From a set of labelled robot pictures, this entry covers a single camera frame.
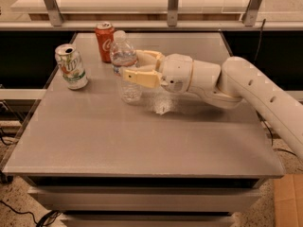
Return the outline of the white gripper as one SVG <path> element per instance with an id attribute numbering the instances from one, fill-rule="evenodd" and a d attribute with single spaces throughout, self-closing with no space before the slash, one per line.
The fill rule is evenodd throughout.
<path id="1" fill-rule="evenodd" d="M 171 93 L 182 94 L 187 91 L 193 67 L 190 56 L 171 54 L 165 57 L 161 52 L 153 50 L 137 50 L 136 55 L 141 66 L 124 68 L 124 80 L 147 88 L 161 85 Z"/>

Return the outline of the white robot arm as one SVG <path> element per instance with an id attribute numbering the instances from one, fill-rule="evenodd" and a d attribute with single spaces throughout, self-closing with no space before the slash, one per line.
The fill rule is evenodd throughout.
<path id="1" fill-rule="evenodd" d="M 246 100 L 303 159 L 303 104 L 249 61 L 229 57 L 218 65 L 149 50 L 139 50 L 137 56 L 140 66 L 124 68 L 123 79 L 147 88 L 162 87 L 171 93 L 192 93 L 223 109 L 232 109 Z"/>

